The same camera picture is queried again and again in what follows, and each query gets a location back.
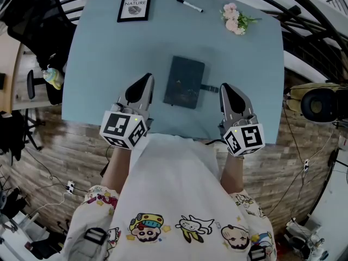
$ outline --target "power strip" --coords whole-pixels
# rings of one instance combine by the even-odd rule
[[[68,181],[67,188],[66,188],[67,192],[72,194],[74,192],[74,187],[75,187],[74,182],[73,181]]]

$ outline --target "forearm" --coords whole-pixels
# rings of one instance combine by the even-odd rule
[[[228,193],[241,192],[243,185],[243,160],[228,154],[221,177],[221,186]]]
[[[128,177],[130,159],[131,150],[114,148],[113,156],[103,176],[101,185],[120,194]]]

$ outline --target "cartoon face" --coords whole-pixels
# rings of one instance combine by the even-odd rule
[[[179,223],[183,228],[185,228],[188,231],[192,231],[192,232],[195,232],[201,228],[201,224],[199,222],[196,222],[196,221],[180,220]]]
[[[160,215],[139,213],[130,221],[129,230],[143,243],[155,241],[161,233],[163,222],[163,217]]]
[[[121,231],[119,231],[119,228],[113,228],[108,231],[108,237],[109,237],[109,244],[112,248],[114,248],[117,244],[117,241],[119,240],[119,237],[121,235]]]
[[[250,243],[249,233],[239,227],[228,225],[221,230],[221,234],[235,250],[244,251]]]
[[[132,235],[136,236],[139,241],[143,243],[146,241],[155,241],[160,235],[161,230],[159,228],[144,227],[140,225],[139,227],[132,230]]]

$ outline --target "white shirt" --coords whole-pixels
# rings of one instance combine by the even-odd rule
[[[153,135],[119,196],[95,186],[76,210],[64,254],[68,260],[247,260],[252,246],[276,260],[271,224],[246,191],[220,185],[212,148],[177,136]],[[92,249],[87,229],[108,241]]]

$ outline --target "table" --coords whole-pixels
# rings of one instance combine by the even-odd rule
[[[0,111],[8,113],[12,111],[14,74],[20,45],[7,32],[0,36],[0,72],[6,74],[4,88],[0,90]]]
[[[150,72],[155,78],[151,132],[220,138],[219,95],[201,90],[195,110],[163,103],[172,57],[204,62],[202,84],[228,82],[248,97],[275,143],[282,109],[284,63],[280,24],[234,0],[151,0],[148,21],[117,23],[121,0],[88,0],[70,50],[63,93],[65,120],[100,125],[122,90]],[[219,11],[235,2],[246,15],[262,18],[244,36],[225,28]]]
[[[0,35],[0,72],[5,73],[3,90],[0,90],[0,111],[46,107],[48,100],[46,86],[35,87],[36,96],[30,100],[27,91],[27,74],[34,70],[35,77],[41,74],[36,56],[29,49],[10,37],[7,32]]]

